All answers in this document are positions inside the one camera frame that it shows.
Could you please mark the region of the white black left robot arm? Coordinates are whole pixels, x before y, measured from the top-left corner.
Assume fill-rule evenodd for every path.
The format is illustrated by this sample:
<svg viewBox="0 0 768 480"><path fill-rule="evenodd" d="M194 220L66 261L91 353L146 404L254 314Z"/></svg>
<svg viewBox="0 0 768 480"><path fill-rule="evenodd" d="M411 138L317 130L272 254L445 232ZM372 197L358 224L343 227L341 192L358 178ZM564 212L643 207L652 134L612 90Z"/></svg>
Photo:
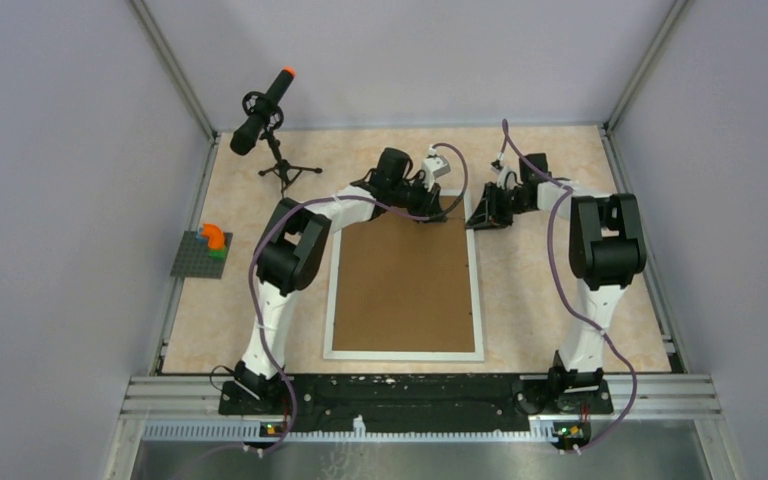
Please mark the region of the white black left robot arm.
<svg viewBox="0 0 768 480"><path fill-rule="evenodd" d="M275 207L253 252L249 288L255 319L249 344L234 368L233 384L257 413L279 404L284 348L297 296L318 275L331 235L388 211L422 223L441 222L439 180L450 162L430 146L416 173L403 151L386 148L378 164L335 194L306 202L291 198Z"/></svg>

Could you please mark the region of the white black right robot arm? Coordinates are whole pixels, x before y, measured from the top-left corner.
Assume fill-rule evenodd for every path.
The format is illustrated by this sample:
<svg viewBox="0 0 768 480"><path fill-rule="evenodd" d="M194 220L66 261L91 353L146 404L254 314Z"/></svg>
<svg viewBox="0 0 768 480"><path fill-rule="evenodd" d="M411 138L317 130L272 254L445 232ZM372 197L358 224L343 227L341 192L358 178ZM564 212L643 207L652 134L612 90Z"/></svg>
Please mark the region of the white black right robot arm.
<svg viewBox="0 0 768 480"><path fill-rule="evenodd" d="M569 223L577 302L561 298L573 320L548 372L546 397L554 409L572 412L602 386L605 351L616 346L609 335L615 310L646 265L637 199L553 177L543 153L523 156L517 169L499 155L491 168L497 178L485 184L467 228L507 228L516 215L532 211Z"/></svg>

